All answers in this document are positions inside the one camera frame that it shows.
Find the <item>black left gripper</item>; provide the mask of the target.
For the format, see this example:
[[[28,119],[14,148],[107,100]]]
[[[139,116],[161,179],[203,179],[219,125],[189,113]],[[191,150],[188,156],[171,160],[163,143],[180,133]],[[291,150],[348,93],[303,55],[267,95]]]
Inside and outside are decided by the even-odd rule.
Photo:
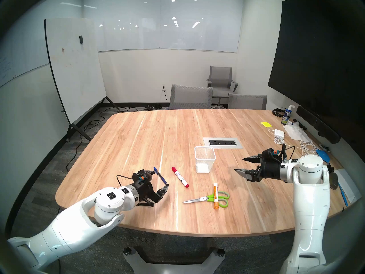
[[[154,175],[156,172],[151,170],[142,170],[142,176]],[[153,186],[150,182],[136,182],[136,190],[138,192],[138,204],[136,206],[154,206],[163,199],[167,193],[169,185],[165,185],[157,192],[154,192]]]

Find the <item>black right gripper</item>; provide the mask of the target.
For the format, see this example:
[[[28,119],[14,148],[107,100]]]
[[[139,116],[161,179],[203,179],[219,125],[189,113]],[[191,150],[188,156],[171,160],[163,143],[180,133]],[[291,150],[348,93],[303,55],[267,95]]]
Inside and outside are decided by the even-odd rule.
[[[262,154],[257,154],[254,156],[245,157],[242,160],[250,163],[261,163]],[[245,178],[250,182],[260,182],[262,179],[270,178],[283,180],[281,176],[281,170],[283,170],[282,165],[284,163],[280,162],[263,162],[258,165],[255,170],[247,169],[234,169],[240,176]]]

